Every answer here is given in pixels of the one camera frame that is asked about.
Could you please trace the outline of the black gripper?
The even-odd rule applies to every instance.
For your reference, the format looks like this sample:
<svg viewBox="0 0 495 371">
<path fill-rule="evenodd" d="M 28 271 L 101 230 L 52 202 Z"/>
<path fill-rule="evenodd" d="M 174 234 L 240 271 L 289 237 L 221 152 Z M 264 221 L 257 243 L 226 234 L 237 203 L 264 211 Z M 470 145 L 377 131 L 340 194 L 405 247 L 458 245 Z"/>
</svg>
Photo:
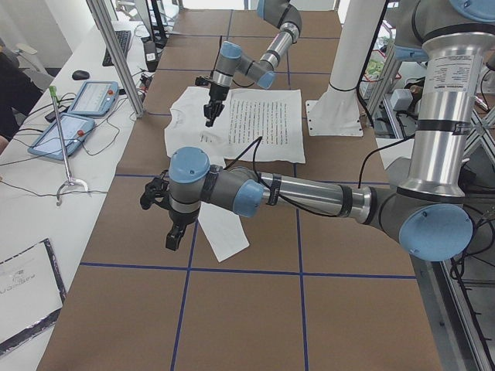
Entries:
<svg viewBox="0 0 495 371">
<path fill-rule="evenodd" d="M 209 103 L 203 106 L 203 113 L 206 118 L 206 126 L 211 128 L 215 120 L 221 115 L 224 109 L 223 102 L 227 99 L 230 88 L 212 82 L 210 84 Z"/>
<path fill-rule="evenodd" d="M 169 211 L 170 219 L 172 220 L 172 229 L 166 236 L 166 249 L 178 250 L 181 240 L 184 237 L 188 225 L 196 222 L 200 210 L 194 210 L 191 213 L 180 213 L 174 209 Z"/>
</svg>

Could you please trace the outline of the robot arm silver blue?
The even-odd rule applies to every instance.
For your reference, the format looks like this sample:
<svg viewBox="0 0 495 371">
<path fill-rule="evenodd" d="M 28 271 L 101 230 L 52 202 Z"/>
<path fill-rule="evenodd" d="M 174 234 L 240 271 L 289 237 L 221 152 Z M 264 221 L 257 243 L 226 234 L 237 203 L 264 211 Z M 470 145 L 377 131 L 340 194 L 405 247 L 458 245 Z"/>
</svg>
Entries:
<svg viewBox="0 0 495 371">
<path fill-rule="evenodd" d="M 235 43 L 222 43 L 210 82 L 210 100 L 203 106 L 206 126 L 212 127 L 224 109 L 224 101 L 236 72 L 245 75 L 263 89 L 271 87 L 275 70 L 289 47 L 297 43 L 302 32 L 302 19 L 296 7 L 289 1 L 260 1 L 257 14 L 278 30 L 278 34 L 259 60 L 249 57 Z"/>
<path fill-rule="evenodd" d="M 458 184 L 484 53 L 494 44 L 492 1 L 404 1 L 397 47 L 423 51 L 428 67 L 408 175 L 395 189 L 351 189 L 254 168 L 222 168 L 185 147 L 171 157 L 162 205 L 176 250 L 202 203 L 251 217 L 285 202 L 325 217 L 350 217 L 396 240 L 409 254 L 442 261 L 465 250 L 475 227 Z"/>
</svg>

